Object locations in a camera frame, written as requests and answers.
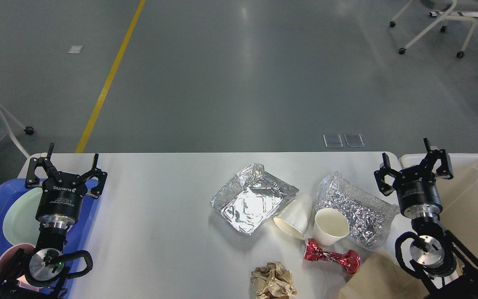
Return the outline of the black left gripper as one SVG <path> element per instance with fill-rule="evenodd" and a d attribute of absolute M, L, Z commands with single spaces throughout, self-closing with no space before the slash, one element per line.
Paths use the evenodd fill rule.
<path fill-rule="evenodd" d="M 61 172 L 51 161 L 54 146 L 54 143 L 50 144 L 45 157 L 29 159 L 24 186 L 26 189 L 40 187 L 40 178 L 36 175 L 36 169 L 42 168 L 48 179 L 42 182 L 43 192 L 36 219 L 40 223 L 54 223 L 56 219 L 63 219 L 67 225 L 75 225 L 81 214 L 83 197 L 98 199 L 104 191 L 108 174 L 99 168 L 100 155 L 95 153 L 91 169 L 82 175 L 77 175 L 75 184 L 70 182 L 64 185 Z M 93 179 L 97 180 L 96 185 L 89 189 L 86 183 Z"/>

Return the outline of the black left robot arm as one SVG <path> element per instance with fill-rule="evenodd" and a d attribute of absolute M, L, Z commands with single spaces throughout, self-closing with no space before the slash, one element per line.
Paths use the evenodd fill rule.
<path fill-rule="evenodd" d="M 65 252 L 68 232 L 78 223 L 86 196 L 98 199 L 104 191 L 107 172 L 98 166 L 99 154 L 83 174 L 58 170 L 52 163 L 54 144 L 44 157 L 29 160 L 25 189 L 41 191 L 35 219 L 39 236 L 30 253 L 19 248 L 0 272 L 0 299 L 62 299 L 68 280 L 93 269 L 87 250 Z"/>

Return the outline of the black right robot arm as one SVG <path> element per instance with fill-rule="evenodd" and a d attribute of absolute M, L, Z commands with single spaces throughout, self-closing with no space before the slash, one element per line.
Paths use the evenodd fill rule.
<path fill-rule="evenodd" d="M 454 177 L 450 156 L 427 138 L 423 142 L 426 153 L 419 164 L 397 171 L 383 153 L 374 172 L 379 191 L 396 193 L 400 213 L 412 226 L 397 238 L 395 258 L 423 283 L 429 299 L 478 299 L 478 258 L 440 221 L 444 208 L 436 181 Z"/>

